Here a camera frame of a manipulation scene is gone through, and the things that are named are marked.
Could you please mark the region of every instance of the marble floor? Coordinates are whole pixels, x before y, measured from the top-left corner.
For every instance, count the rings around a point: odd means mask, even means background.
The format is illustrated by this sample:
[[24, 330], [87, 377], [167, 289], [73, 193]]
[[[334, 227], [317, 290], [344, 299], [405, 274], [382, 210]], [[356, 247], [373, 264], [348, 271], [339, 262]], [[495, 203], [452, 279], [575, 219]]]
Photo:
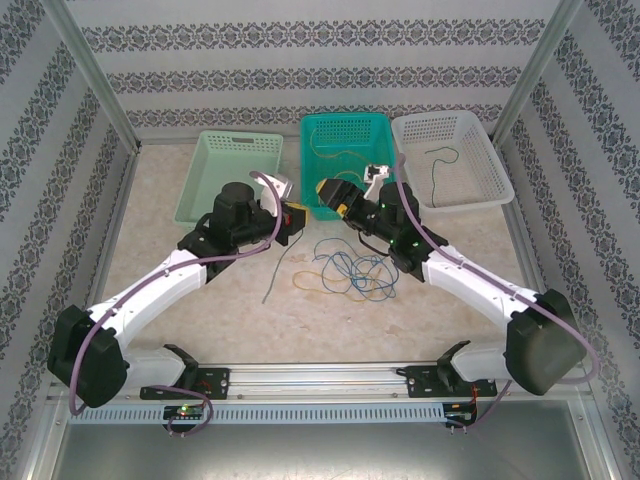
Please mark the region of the marble floor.
[[[172, 219], [194, 148], [142, 148], [103, 298], [157, 266], [185, 234]], [[299, 178], [298, 150], [297, 142], [285, 142], [281, 171], [294, 181]], [[425, 223], [472, 260], [522, 284], [501, 208]], [[319, 262], [312, 262], [313, 247], [327, 237], [341, 237], [367, 253], [342, 222], [312, 220], [284, 258], [266, 304], [261, 301], [283, 252], [279, 245], [237, 261], [174, 304], [132, 346], [174, 343], [202, 363], [418, 361], [435, 360], [460, 340], [501, 338], [497, 327], [464, 302], [410, 276], [400, 277], [396, 298], [381, 303], [353, 303], [342, 295], [293, 288], [296, 271], [320, 270]], [[326, 251], [332, 248], [329, 244]], [[321, 288], [313, 278], [308, 283]]]

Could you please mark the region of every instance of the light green basket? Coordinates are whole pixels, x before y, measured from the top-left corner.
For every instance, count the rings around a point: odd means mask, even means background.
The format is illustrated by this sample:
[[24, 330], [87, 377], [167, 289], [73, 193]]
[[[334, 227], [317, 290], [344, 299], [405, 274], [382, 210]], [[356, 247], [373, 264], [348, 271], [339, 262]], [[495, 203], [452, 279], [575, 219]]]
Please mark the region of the light green basket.
[[211, 212], [216, 195], [229, 182], [251, 185], [258, 198], [259, 185], [249, 176], [249, 172], [257, 170], [275, 175], [280, 167], [281, 155], [282, 135], [214, 130], [202, 132], [191, 159], [174, 222], [186, 230], [192, 230], [202, 215]]

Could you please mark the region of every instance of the plastic basket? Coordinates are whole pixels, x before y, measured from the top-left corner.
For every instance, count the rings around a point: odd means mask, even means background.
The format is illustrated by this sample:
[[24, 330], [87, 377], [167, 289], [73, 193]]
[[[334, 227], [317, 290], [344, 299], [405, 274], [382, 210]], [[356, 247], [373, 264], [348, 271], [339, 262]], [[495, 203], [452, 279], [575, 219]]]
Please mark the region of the plastic basket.
[[187, 230], [213, 208], [213, 201], [229, 182], [259, 185], [251, 170], [278, 173], [282, 135], [208, 130], [198, 137], [189, 173], [176, 208], [174, 222]]
[[[393, 120], [391, 128], [423, 213], [485, 208], [513, 199], [509, 177], [472, 112], [407, 115]], [[457, 160], [450, 148], [458, 152]]]
[[300, 124], [302, 204], [309, 207], [318, 220], [339, 220], [340, 215], [321, 204], [316, 193], [318, 183], [337, 177], [364, 189], [365, 167], [369, 163], [393, 165], [394, 159], [391, 127], [386, 116], [379, 113], [308, 115]]

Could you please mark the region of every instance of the white basket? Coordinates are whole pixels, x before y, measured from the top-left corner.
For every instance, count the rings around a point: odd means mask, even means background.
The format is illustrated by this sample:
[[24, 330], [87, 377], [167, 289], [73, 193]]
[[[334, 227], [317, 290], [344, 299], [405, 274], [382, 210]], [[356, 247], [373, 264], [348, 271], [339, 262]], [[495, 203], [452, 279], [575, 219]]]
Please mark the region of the white basket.
[[[460, 212], [513, 200], [509, 177], [472, 112], [407, 115], [393, 120], [391, 130], [398, 150], [406, 155], [407, 179], [424, 213]], [[433, 152], [442, 147], [448, 148]], [[457, 160], [451, 149], [458, 152]]]

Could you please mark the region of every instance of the yellow object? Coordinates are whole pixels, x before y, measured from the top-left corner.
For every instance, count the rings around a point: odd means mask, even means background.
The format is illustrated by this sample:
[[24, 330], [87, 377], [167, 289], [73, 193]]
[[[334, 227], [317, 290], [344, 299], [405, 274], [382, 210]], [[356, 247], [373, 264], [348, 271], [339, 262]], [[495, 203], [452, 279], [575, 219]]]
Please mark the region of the yellow object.
[[[380, 275], [380, 272], [382, 271], [382, 269], [379, 269], [375, 276], [371, 276], [371, 275], [367, 275], [362, 277], [363, 279], [367, 279], [369, 281], [376, 281], [378, 279], [378, 276]], [[316, 292], [316, 293], [322, 293], [323, 295], [344, 295], [345, 297], [347, 297], [348, 300], [354, 302], [354, 303], [362, 303], [362, 302], [366, 302], [367, 300], [369, 300], [373, 294], [375, 293], [375, 290], [371, 290], [371, 292], [369, 292], [369, 294], [366, 297], [363, 298], [351, 298], [347, 292], [328, 292], [326, 290], [320, 290], [318, 288], [313, 288], [313, 287], [302, 287], [300, 285], [298, 285], [298, 283], [296, 282], [296, 279], [298, 277], [298, 275], [302, 275], [303, 273], [308, 273], [309, 275], [314, 275], [316, 277], [320, 277], [322, 278], [322, 274], [318, 273], [318, 272], [314, 272], [311, 270], [300, 270], [299, 272], [296, 272], [293, 274], [293, 276], [291, 277], [291, 283], [293, 283], [293, 286], [296, 287], [298, 290], [304, 290], [307, 292]], [[349, 280], [349, 277], [345, 277], [345, 278], [341, 278], [340, 280], [334, 280], [332, 278], [325, 278], [324, 279], [327, 282], [332, 282], [332, 283], [340, 283], [340, 282], [344, 282], [345, 280]]]
[[324, 184], [327, 183], [327, 179], [325, 178], [324, 180], [322, 180], [321, 182], [318, 182], [318, 185], [316, 185], [316, 193], [320, 194], [320, 190], [322, 190], [322, 187], [324, 187]]
[[287, 202], [287, 205], [293, 208], [297, 208], [299, 210], [304, 210], [304, 224], [309, 225], [309, 218], [311, 217], [311, 209], [309, 207], [305, 207], [304, 205], [300, 205], [295, 202]]

